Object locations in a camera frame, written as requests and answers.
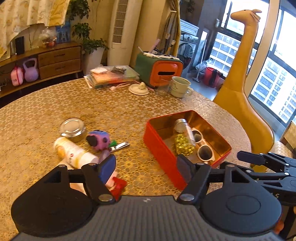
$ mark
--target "gold patterned tablecloth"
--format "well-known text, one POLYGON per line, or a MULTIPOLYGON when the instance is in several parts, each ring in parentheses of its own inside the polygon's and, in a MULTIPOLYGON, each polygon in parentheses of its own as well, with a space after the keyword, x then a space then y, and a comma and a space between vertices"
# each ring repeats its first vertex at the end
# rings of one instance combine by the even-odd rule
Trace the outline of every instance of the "gold patterned tablecloth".
MULTIPOLYGON (((137 96, 127 88, 88 89, 79 79, 36 91, 0 109, 0 240, 17 234, 10 216, 13 201, 60 162, 53 143, 60 124, 71 117, 82 119, 88 130, 104 130, 111 139, 131 144, 114 153, 119 177, 128 182, 124 194, 177 195, 143 135, 150 118, 185 110, 198 112, 228 141, 232 151, 226 161, 246 165, 236 159, 239 150, 251 151, 240 123, 197 92, 183 99, 154 92, 137 96)), ((86 141, 77 144, 93 153, 86 141)))

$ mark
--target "white mug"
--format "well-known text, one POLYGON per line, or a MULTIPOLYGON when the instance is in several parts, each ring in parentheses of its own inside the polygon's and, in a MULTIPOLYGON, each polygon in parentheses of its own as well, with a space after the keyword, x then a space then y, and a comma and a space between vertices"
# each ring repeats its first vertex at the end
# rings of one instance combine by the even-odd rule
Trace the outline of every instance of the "white mug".
POLYGON ((187 79, 184 79, 182 77, 173 76, 172 77, 172 84, 170 86, 170 93, 178 98, 183 98, 186 95, 192 95, 193 89, 191 89, 189 86, 191 85, 191 82, 187 79))

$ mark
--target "air conditioner vent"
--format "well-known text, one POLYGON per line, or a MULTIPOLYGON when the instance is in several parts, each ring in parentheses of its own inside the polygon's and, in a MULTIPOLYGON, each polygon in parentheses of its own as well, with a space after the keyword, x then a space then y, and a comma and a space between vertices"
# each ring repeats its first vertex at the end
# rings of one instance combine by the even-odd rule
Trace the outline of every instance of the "air conditioner vent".
POLYGON ((113 31, 113 43, 121 44, 128 0, 119 0, 113 31))

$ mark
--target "black speaker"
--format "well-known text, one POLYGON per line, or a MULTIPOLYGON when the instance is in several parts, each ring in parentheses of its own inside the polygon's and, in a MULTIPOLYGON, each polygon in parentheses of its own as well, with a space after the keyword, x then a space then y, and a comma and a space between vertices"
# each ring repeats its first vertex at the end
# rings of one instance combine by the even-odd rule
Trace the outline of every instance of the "black speaker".
POLYGON ((16 54, 20 55, 25 52, 25 40, 24 36, 15 39, 16 54))

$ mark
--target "wooden shelf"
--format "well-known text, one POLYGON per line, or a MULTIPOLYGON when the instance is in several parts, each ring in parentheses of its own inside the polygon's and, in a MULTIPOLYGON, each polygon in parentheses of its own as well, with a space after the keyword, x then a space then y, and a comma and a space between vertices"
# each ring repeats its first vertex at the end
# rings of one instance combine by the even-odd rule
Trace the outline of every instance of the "wooden shelf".
POLYGON ((80 44, 78 44, 76 42, 69 42, 69 43, 57 44, 53 48, 42 48, 42 47, 40 47, 40 48, 32 49, 32 50, 26 51, 24 54, 13 55, 10 58, 1 61, 0 62, 0 67, 2 67, 4 65, 7 65, 7 64, 10 64, 10 63, 13 63, 15 61, 24 59, 24 58, 28 58, 28 57, 33 56, 33 55, 37 55, 37 54, 41 54, 41 53, 47 53, 47 52, 58 50, 58 49, 76 47, 76 46, 80 46, 80 44))
POLYGON ((13 93, 15 91, 26 88, 28 86, 38 84, 38 83, 41 83, 41 82, 44 82, 44 81, 47 81, 47 80, 51 80, 51 79, 54 79, 54 78, 58 78, 58 77, 61 77, 61 76, 65 76, 65 75, 68 75, 68 74, 75 74, 75 73, 78 73, 80 71, 81 70, 76 70, 76 71, 65 73, 65 74, 59 74, 59 75, 56 75, 56 76, 53 76, 53 77, 50 77, 50 78, 46 78, 46 79, 43 79, 43 80, 36 80, 34 82, 26 82, 26 81, 24 81, 23 84, 18 85, 18 86, 13 86, 12 82, 8 82, 7 85, 1 87, 0 98, 3 97, 3 96, 9 95, 9 94, 11 94, 11 93, 13 93))

